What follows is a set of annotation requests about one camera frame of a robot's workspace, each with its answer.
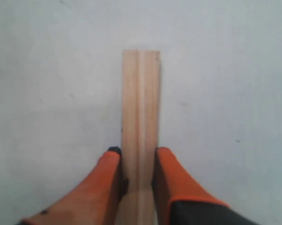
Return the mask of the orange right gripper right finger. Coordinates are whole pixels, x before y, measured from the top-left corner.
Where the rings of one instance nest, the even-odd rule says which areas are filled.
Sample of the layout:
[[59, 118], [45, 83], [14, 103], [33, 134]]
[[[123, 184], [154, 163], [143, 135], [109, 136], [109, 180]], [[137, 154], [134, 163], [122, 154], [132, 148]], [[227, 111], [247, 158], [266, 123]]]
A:
[[169, 148], [155, 152], [153, 196], [160, 225], [253, 225], [208, 193]]

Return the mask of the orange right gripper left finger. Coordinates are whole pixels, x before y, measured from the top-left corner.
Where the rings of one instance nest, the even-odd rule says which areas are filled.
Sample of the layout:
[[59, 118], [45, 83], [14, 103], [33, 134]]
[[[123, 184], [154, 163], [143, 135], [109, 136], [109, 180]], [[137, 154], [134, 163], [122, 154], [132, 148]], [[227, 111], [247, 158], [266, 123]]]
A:
[[120, 203], [121, 149], [110, 147], [87, 177], [50, 207], [22, 225], [113, 225]]

